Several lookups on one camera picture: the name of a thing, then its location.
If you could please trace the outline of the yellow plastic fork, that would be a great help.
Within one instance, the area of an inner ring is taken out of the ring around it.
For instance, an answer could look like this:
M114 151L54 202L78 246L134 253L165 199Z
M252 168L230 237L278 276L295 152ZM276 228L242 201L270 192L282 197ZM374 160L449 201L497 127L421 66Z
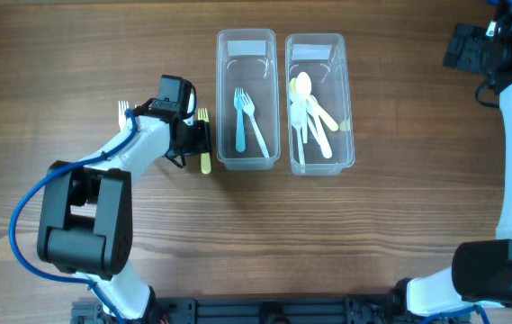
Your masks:
M209 125L209 114L206 108L200 108L198 110L198 119L204 121L205 126ZM211 153L201 154L201 170L202 173L208 175L211 172Z

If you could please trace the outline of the light blue plastic fork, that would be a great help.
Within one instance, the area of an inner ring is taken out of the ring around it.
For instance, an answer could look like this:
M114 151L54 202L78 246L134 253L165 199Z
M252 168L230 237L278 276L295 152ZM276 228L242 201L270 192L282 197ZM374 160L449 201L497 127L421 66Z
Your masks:
M234 92L234 107L237 111L236 121L236 150L244 152L246 150L246 137L243 118L243 103L241 101L242 88L236 88Z

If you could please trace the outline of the white plastic fork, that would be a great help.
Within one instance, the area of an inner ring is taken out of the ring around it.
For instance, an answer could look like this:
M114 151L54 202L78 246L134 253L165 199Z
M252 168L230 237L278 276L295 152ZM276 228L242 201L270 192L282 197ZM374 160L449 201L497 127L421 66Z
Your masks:
M127 111L130 109L130 105L128 101L119 101L118 102L118 124L120 127L120 131L123 131L126 127L128 120L130 119L127 116Z
M254 133L256 135L256 140L258 142L258 145L262 151L262 154L265 158L269 158L270 155L269 155L269 151L268 151L268 148L265 144L265 139L257 125L257 122L256 122L256 118L255 118L255 105L251 99L251 97L249 96L248 93L245 92L245 90L243 89L242 91L242 96L241 96L241 101L243 103L243 111L244 113L247 114L251 124L252 124L252 127L254 129Z

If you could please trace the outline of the translucent white plastic spoon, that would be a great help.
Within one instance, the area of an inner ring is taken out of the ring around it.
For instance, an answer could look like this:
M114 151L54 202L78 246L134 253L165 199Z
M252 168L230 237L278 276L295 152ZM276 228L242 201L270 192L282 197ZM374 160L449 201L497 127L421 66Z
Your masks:
M308 143L308 123L307 123L307 105L308 97L311 92L310 76L306 72L300 72L295 81L295 92L301 107L301 115L303 119L302 140L304 144Z

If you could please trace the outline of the yellow plastic spoon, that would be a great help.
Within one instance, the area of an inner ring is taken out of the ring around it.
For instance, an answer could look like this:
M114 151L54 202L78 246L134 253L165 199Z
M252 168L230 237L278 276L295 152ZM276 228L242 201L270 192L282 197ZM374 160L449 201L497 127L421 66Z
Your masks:
M290 80L290 86L289 86L289 98L293 103L296 102L298 99L298 95L297 95L296 89L295 89L295 84L296 84L296 78L294 77ZM338 123L322 107L319 107L319 117L323 120L323 122L326 123L326 125L328 126L328 128L331 131L339 130Z

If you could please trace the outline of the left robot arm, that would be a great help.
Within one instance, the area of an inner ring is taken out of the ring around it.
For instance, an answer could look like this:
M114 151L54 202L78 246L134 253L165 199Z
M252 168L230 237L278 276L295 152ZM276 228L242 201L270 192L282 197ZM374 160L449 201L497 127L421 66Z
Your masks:
M135 108L120 104L126 122L114 138L76 163L55 162L42 184L39 259L59 270L59 280L90 287L113 321L166 320L129 261L132 186L159 158L183 168L187 157L211 152L209 126L193 119L196 106L190 81L163 75L156 96Z

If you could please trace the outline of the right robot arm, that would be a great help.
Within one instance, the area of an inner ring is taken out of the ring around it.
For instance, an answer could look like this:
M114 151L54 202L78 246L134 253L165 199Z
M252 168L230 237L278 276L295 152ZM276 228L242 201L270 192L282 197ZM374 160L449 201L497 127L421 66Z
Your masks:
M512 0L492 2L496 12L486 28L459 23L443 65L483 78L498 97L505 131L504 197L496 237L462 243L450 267L426 277L404 279L387 295L382 316L389 323L459 320L489 308L512 309Z

